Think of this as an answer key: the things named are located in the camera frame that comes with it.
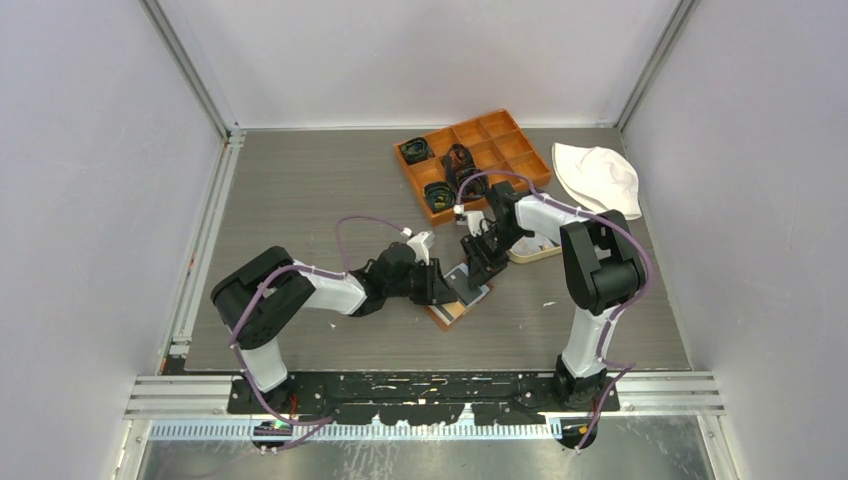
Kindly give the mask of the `brown leather card holder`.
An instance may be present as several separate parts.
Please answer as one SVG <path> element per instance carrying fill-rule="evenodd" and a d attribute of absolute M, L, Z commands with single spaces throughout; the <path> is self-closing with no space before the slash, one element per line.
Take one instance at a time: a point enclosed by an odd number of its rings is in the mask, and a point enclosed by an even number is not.
<path fill-rule="evenodd" d="M 444 274 L 449 289 L 455 294 L 452 303 L 428 306 L 428 314 L 434 323 L 443 331 L 453 328 L 461 319 L 478 305 L 492 290 L 486 283 L 477 288 L 470 288 L 468 283 L 469 268 L 461 263 Z"/>

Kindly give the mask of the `beige oval card tray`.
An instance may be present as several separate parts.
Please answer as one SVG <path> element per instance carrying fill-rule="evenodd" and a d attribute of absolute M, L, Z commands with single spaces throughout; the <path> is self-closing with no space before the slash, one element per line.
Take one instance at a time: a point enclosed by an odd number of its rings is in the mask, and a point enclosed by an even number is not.
<path fill-rule="evenodd" d="M 507 251 L 509 259 L 518 264 L 531 263 L 560 253 L 561 246 L 558 243 L 539 234 L 521 238 Z"/>

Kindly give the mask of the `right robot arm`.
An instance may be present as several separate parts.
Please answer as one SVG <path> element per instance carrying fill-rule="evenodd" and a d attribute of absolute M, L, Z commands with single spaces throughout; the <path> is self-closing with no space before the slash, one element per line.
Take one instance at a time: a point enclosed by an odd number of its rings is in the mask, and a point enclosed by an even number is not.
<path fill-rule="evenodd" d="M 649 280 L 646 253 L 617 210 L 583 211 L 534 189 L 517 192 L 507 181 L 491 186 L 486 199 L 492 218 L 461 204 L 453 208 L 469 229 L 460 241 L 468 284 L 477 288 L 501 273 L 509 250 L 523 238 L 541 235 L 560 245 L 575 315 L 551 390 L 562 407 L 580 410 L 604 388 L 617 318 Z"/>

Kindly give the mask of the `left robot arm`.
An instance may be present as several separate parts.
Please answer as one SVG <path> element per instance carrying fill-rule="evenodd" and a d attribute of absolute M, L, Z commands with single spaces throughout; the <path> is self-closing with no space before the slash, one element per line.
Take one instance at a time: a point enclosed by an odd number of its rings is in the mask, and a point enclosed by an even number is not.
<path fill-rule="evenodd" d="M 358 269 L 332 272 L 295 260 L 273 246 L 213 287 L 210 300 L 230 331 L 229 345 L 252 382 L 252 398 L 269 413 L 292 397 L 278 336 L 304 309 L 370 315 L 390 298 L 436 306 L 457 300 L 439 260 L 394 242 Z"/>

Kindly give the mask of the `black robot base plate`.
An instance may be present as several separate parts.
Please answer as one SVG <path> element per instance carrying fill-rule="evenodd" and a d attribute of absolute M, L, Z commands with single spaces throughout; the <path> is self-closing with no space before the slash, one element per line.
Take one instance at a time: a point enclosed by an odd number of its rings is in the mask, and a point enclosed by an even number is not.
<path fill-rule="evenodd" d="M 611 379 L 586 402 L 562 405 L 551 386 L 554 372 L 300 372 L 280 387 L 256 394 L 248 380 L 233 380 L 226 411 L 235 415 L 292 417 L 323 427 L 357 427 L 379 422 L 387 427 L 457 427 L 463 413 L 471 424 L 496 427 L 549 426 L 563 446 L 590 446 L 597 413 L 617 412 L 620 402 Z"/>

